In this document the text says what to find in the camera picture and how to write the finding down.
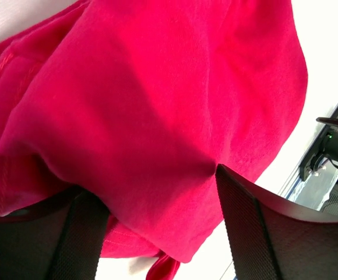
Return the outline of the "magenta t shirt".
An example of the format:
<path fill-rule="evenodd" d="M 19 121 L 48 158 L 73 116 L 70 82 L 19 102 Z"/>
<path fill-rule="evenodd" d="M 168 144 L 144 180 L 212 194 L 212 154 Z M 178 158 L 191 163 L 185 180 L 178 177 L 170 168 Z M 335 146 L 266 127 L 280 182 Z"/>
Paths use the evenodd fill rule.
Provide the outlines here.
<path fill-rule="evenodd" d="M 290 1 L 78 1 L 0 42 L 0 216 L 72 184 L 111 211 L 101 255 L 173 279 L 300 118 Z"/>

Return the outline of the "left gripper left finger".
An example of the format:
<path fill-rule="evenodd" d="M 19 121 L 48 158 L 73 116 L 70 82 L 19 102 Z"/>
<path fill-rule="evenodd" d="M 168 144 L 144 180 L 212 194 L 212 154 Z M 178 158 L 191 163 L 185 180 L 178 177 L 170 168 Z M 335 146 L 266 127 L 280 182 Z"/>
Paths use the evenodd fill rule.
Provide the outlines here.
<path fill-rule="evenodd" d="M 71 187 L 0 217 L 0 279 L 94 279 L 109 214 Z"/>

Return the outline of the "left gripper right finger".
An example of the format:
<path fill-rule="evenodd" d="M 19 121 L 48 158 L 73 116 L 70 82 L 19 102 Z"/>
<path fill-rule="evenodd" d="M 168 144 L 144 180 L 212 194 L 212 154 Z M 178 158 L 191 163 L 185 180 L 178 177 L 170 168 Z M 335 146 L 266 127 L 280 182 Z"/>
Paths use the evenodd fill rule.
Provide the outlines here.
<path fill-rule="evenodd" d="M 238 279 L 338 279 L 338 216 L 291 202 L 222 164 L 216 185 Z"/>

